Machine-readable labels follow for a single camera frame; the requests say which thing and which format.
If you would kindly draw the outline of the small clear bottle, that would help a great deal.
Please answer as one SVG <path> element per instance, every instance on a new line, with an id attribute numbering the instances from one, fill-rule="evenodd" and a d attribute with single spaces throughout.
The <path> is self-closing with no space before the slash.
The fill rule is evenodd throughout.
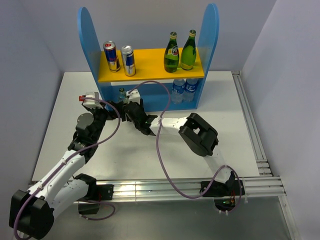
<path id="1" fill-rule="evenodd" d="M 118 94 L 118 101 L 119 102 L 126 102 L 127 101 L 127 96 L 126 96 L 126 91 L 123 87 L 119 88 L 119 94 Z"/>

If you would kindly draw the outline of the silver blue can front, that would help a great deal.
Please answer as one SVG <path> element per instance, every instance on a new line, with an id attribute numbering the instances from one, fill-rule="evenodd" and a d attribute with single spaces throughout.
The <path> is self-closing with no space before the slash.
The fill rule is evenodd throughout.
<path id="1" fill-rule="evenodd" d="M 125 75 L 128 77 L 134 76 L 136 74 L 136 65 L 133 47 L 124 45 L 120 52 Z"/>

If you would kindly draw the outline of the blue silver Red Bull can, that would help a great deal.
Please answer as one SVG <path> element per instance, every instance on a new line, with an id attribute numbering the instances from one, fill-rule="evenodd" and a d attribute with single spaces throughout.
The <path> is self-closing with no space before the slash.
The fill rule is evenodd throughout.
<path id="1" fill-rule="evenodd" d="M 120 69 L 120 61 L 117 55 L 116 44 L 113 41 L 106 41 L 103 43 L 103 50 L 109 70 L 117 72 Z"/>

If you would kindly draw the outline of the green glass Perrier bottle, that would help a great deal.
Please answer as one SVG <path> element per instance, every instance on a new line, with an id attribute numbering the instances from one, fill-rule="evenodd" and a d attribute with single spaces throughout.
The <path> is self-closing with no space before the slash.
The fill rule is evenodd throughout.
<path id="1" fill-rule="evenodd" d="M 179 48 L 177 44 L 177 33 L 171 32 L 170 39 L 164 52 L 164 69 L 168 73 L 173 73 L 177 70 L 180 60 Z"/>

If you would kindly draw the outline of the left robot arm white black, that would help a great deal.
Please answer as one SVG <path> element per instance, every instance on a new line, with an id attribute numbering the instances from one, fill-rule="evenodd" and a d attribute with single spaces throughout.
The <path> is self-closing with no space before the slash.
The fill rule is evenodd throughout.
<path id="1" fill-rule="evenodd" d="M 79 116 L 73 140 L 58 163 L 28 190 L 18 190 L 11 198 L 9 226 L 17 240 L 41 240 L 55 219 L 76 201 L 99 204 L 97 180 L 86 174 L 74 176 L 95 154 L 106 121 L 122 120 L 122 110 L 114 102 L 81 96 L 87 113 Z"/>

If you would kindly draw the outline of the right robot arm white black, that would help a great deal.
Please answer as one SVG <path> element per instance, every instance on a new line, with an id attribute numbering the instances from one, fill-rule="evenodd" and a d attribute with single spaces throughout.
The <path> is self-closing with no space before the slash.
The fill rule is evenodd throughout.
<path id="1" fill-rule="evenodd" d="M 164 172 L 173 189 L 187 199 L 200 197 L 226 197 L 233 196 L 235 187 L 241 188 L 241 180 L 236 171 L 226 165 L 226 162 L 218 150 L 218 132 L 197 113 L 191 113 L 187 117 L 168 118 L 146 114 L 143 100 L 140 102 L 129 101 L 121 107 L 121 115 L 134 127 L 146 136 L 155 136 L 157 156 Z M 209 168 L 214 172 L 212 179 L 206 186 L 202 185 L 199 195 L 190 196 L 183 193 L 170 178 L 160 153 L 160 135 L 164 130 L 167 135 L 180 136 L 190 150 L 197 156 L 206 160 Z"/>

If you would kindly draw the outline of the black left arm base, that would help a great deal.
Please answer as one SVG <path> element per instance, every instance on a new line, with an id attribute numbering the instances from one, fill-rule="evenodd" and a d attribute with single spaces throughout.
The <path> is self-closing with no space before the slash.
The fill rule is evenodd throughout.
<path id="1" fill-rule="evenodd" d="M 116 213 L 116 207 L 112 203 L 107 202 L 113 199 L 113 193 L 113 184 L 98 184 L 90 187 L 88 194 L 80 199 L 82 203 L 77 205 L 79 215 L 92 221 L 110 218 Z M 96 215 L 103 207 L 110 207 L 112 209 L 111 213 L 106 217 L 93 218 L 92 216 Z"/>

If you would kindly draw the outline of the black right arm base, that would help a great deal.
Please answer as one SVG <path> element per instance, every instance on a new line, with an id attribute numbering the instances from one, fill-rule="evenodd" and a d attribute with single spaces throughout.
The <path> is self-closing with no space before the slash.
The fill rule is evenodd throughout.
<path id="1" fill-rule="evenodd" d="M 226 183 L 214 181 L 203 197 L 218 198 L 218 200 L 214 200 L 217 210 L 229 213 L 237 206 L 236 196 L 243 197 L 245 193 L 243 182 L 231 179 Z"/>

